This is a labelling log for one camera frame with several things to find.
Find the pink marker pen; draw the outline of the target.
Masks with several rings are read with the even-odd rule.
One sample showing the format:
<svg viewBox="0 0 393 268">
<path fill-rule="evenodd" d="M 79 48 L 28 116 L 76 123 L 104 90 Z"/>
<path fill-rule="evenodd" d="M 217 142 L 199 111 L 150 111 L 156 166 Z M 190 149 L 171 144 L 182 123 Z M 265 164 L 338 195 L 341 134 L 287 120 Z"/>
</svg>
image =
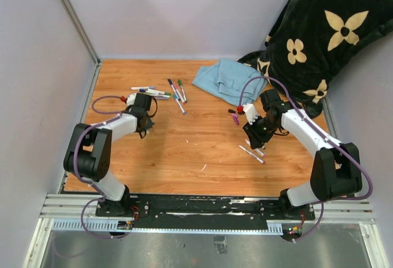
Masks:
<svg viewBox="0 0 393 268">
<path fill-rule="evenodd" d="M 248 145 L 249 147 L 251 147 L 251 142 L 250 142 L 249 140 L 245 139 L 245 142 L 247 143 L 247 145 Z M 262 151 L 261 151 L 260 149 L 258 149 L 258 148 L 254 149 L 254 151 L 255 151 L 257 154 L 259 154 L 261 157 L 263 157 L 263 156 L 265 155 L 265 153 L 262 152 Z"/>
</svg>

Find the magenta cap marker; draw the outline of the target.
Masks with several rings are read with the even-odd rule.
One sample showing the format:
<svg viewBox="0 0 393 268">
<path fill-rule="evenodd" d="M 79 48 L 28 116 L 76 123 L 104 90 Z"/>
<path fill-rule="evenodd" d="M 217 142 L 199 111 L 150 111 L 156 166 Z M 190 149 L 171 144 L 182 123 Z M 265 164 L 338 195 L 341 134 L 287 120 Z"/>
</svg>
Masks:
<svg viewBox="0 0 393 268">
<path fill-rule="evenodd" d="M 238 147 L 240 149 L 242 149 L 244 152 L 248 153 L 251 157 L 253 157 L 255 160 L 257 160 L 258 162 L 260 162 L 261 164 L 264 164 L 265 161 L 262 160 L 261 158 L 259 158 L 257 155 L 255 155 L 253 152 L 251 152 L 250 150 L 246 149 L 244 146 L 238 144 Z"/>
</svg>

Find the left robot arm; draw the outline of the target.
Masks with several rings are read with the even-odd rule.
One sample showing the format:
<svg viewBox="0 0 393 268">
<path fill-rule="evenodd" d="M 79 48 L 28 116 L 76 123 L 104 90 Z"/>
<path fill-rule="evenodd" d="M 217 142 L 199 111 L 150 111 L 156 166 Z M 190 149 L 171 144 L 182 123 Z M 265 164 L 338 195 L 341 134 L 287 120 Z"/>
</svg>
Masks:
<svg viewBox="0 0 393 268">
<path fill-rule="evenodd" d="M 97 124 L 79 123 L 74 127 L 63 160 L 63 168 L 102 196 L 100 211 L 109 216 L 131 216 L 129 188 L 110 171 L 112 143 L 130 134 L 147 136 L 153 127 L 151 112 L 156 99 L 143 93 L 121 97 L 126 108 L 115 117 Z"/>
</svg>

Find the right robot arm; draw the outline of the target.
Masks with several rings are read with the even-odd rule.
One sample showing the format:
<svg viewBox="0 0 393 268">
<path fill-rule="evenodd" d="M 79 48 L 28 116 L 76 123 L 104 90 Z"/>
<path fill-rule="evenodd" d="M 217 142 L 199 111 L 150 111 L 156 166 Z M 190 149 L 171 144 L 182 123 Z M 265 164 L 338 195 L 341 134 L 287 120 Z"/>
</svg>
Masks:
<svg viewBox="0 0 393 268">
<path fill-rule="evenodd" d="M 243 130 L 252 149 L 262 148 L 274 134 L 284 129 L 313 157 L 311 177 L 307 183 L 281 191 L 279 214 L 291 219 L 303 207 L 354 195 L 362 190 L 359 150 L 352 143 L 342 143 L 323 131 L 303 109 L 283 101 L 275 89 L 260 95 L 265 116 L 253 104 L 239 107 L 247 119 Z"/>
</svg>

